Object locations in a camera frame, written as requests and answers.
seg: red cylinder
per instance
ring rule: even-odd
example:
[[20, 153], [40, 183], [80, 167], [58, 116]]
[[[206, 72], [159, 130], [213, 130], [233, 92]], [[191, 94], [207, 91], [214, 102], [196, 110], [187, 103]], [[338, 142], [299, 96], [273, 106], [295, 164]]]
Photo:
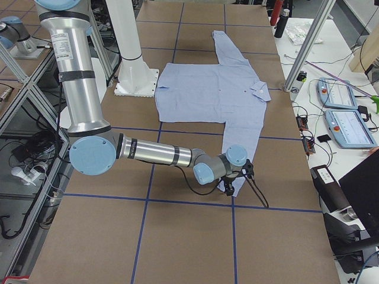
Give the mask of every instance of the red cylinder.
[[273, 27], [277, 24], [280, 11], [282, 10], [284, 0], [277, 0], [274, 5], [274, 10], [271, 13], [270, 24]]

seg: grey floor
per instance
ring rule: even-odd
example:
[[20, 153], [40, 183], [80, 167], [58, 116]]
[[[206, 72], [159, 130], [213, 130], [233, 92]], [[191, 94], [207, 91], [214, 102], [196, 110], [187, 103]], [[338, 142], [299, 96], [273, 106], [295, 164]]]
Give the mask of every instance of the grey floor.
[[[294, 18], [314, 18], [321, 3], [321, 0], [293, 0], [292, 16]], [[336, 1], [330, 14], [348, 46], [352, 47], [364, 27], [352, 18], [349, 12], [345, 12], [342, 0]]]

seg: folded cloth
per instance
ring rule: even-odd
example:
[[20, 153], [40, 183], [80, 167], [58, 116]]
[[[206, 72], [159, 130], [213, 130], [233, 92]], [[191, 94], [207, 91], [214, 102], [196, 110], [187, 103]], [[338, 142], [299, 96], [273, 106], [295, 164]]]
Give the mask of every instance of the folded cloth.
[[[156, 106], [162, 122], [225, 123], [224, 153], [240, 144], [252, 161], [264, 123], [267, 84], [259, 80], [223, 31], [213, 31], [219, 64], [172, 64], [163, 70], [156, 90]], [[244, 178], [233, 182], [237, 196]]]

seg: label on robot arm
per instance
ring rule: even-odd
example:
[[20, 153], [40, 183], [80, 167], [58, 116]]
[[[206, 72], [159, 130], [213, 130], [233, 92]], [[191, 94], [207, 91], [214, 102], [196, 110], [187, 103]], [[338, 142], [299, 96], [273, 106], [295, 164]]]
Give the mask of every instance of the label on robot arm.
[[53, 34], [52, 43], [57, 61], [73, 59], [68, 33]]
[[326, 169], [318, 169], [317, 171], [325, 184], [334, 182], [333, 178]]

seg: white desk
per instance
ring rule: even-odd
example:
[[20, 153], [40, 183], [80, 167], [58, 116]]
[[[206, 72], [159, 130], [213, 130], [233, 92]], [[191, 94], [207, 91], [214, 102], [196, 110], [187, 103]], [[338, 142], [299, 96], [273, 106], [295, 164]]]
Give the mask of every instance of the white desk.
[[[294, 22], [303, 22], [303, 21], [311, 21], [307, 19], [298, 19], [298, 18], [290, 18], [288, 23]], [[342, 35], [340, 34], [337, 26], [332, 20], [327, 20], [323, 29], [320, 32], [319, 37], [323, 40], [322, 44], [315, 44], [307, 58], [310, 62], [334, 62], [335, 60], [342, 59], [347, 55], [351, 54], [350, 48], [345, 43]], [[281, 58], [281, 63], [284, 76], [288, 76], [292, 65], [285, 65], [293, 63], [294, 60], [285, 57], [284, 55], [289, 55], [291, 57], [296, 57], [297, 53], [300, 51], [301, 46], [295, 46], [291, 40], [289, 39], [286, 33], [283, 34], [282, 38], [276, 38], [275, 43], [277, 45], [278, 54]], [[328, 72], [338, 76], [342, 79], [349, 80], [353, 85], [366, 85], [369, 83], [367, 77], [363, 73], [354, 73], [349, 69], [349, 62], [352, 60], [353, 56], [349, 57], [347, 64], [345, 65], [345, 60], [341, 60], [334, 64], [326, 64], [326, 63], [317, 63], [319, 67]], [[312, 103], [321, 107], [321, 103], [316, 96], [316, 84], [317, 81], [312, 81], [314, 79], [319, 79], [320, 77], [328, 77], [325, 73], [315, 69], [310, 65], [304, 65], [302, 70], [307, 72], [307, 82], [304, 83], [300, 93], [296, 99], [296, 103], [298, 105], [304, 107], [308, 114], [320, 114], [320, 110], [317, 109], [314, 105], [312, 105], [309, 100], [311, 99]], [[364, 91], [376, 95], [374, 88], [371, 85], [364, 86], [361, 89]], [[372, 104], [372, 100], [368, 98], [357, 98], [358, 105], [365, 105], [368, 107], [369, 113], [372, 114], [372, 120], [379, 125], [379, 115], [376, 112], [375, 104]], [[302, 109], [294, 108], [295, 114], [305, 114]], [[308, 117], [308, 126], [310, 131], [314, 134], [315, 137], [323, 134], [329, 134], [327, 129], [327, 124], [324, 117], [318, 118], [315, 115]], [[369, 127], [373, 127], [370, 122], [367, 123]], [[379, 143], [379, 133], [373, 134], [374, 139]], [[333, 155], [333, 161], [330, 165], [329, 169], [333, 173], [336, 180], [339, 180], [343, 175], [349, 172], [353, 167], [355, 167], [358, 163], [360, 163], [363, 159], [367, 157], [368, 150], [350, 150], [350, 149], [341, 149], [333, 140], [329, 142], [332, 151], [335, 152]], [[329, 148], [325, 143], [322, 143], [322, 146], [329, 151]], [[328, 161], [327, 154], [320, 149], [318, 146], [315, 146], [316, 154], [312, 154], [309, 157], [309, 168], [326, 164]], [[354, 221], [348, 223], [357, 224], [359, 222]], [[346, 283], [350, 278], [356, 278], [357, 275], [354, 274], [345, 274], [338, 262], [336, 262], [339, 277], [341, 283]], [[379, 267], [373, 267], [369, 269], [365, 269], [360, 280], [359, 284], [377, 284], [379, 282]]]

